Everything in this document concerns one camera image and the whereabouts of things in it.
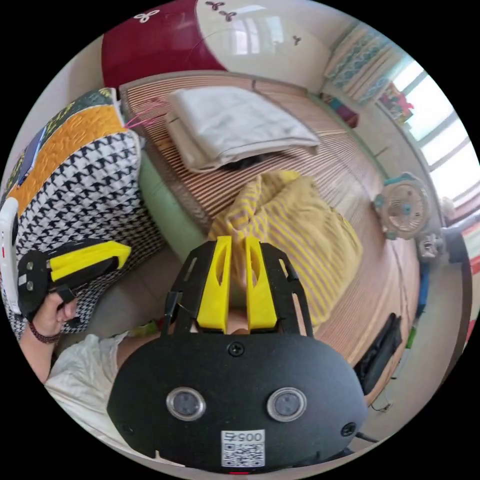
person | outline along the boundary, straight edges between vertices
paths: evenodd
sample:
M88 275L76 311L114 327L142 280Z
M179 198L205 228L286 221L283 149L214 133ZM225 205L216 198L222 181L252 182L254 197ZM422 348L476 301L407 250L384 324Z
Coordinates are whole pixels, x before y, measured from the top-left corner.
M49 294L32 323L23 331L19 345L30 367L50 395L80 426L117 449L143 457L124 441L107 414L107 403L120 367L142 345L160 332L132 335L131 331L100 339L88 334L84 340L60 353L52 366L54 341L63 326L75 317L77 300L62 306L57 293ZM170 326L169 333L175 324ZM247 316L229 313L227 334L248 334ZM177 465L162 458L160 462Z

houndstooth cushion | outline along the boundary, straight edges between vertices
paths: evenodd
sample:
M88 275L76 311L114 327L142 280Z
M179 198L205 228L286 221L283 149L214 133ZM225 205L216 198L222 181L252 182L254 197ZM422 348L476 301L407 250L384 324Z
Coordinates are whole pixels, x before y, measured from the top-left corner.
M77 316L64 333L84 331L105 290L164 246L140 195L140 151L134 132L108 135L80 148L43 184L18 219L17 259L29 250L47 251L85 238L113 240L132 248L122 270L92 281L80 292ZM2 298L19 339L26 319Z

hand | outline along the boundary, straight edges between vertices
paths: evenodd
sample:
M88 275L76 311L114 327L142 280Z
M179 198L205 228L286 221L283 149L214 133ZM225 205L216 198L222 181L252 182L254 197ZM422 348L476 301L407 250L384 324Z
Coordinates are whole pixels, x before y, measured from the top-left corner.
M40 335L52 337L62 331L68 320L75 318L77 299L57 310L62 302L63 300L58 293L51 293L45 298L33 318L33 325Z

bamboo mat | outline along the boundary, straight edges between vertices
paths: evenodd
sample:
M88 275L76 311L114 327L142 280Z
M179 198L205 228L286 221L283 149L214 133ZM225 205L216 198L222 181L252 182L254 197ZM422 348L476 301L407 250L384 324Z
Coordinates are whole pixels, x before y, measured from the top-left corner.
M168 136L163 119L170 111L166 104L155 111L159 118L154 124L138 129L138 133L149 140L150 159L178 202L205 233L215 215L228 207L243 185L258 174L296 170L315 178L323 199L350 222L364 250L356 277L334 308L330 320L320 326L315 336L354 365L367 351L389 314L402 315L403 344L367 397L371 403L395 370L414 319L420 284L415 244L413 241L385 240L371 207L372 199L383 186L382 177L355 139L314 104L304 89L229 72L181 72L123 85L120 94L127 116L131 118L152 98L165 100L169 92L180 88L221 85L255 91L301 120L321 139L318 153L310 155L302 149L290 149L271 154L267 160L245 170L190 173Z

yellow striped blanket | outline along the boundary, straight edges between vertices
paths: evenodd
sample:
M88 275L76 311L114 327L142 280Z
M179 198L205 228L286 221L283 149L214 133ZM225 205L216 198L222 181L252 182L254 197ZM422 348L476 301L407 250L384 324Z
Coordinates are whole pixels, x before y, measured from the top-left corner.
M284 251L305 289L313 327L330 313L353 280L363 248L352 226L295 171L271 171L246 184L213 221L209 239L232 236L232 278L246 285L244 239Z

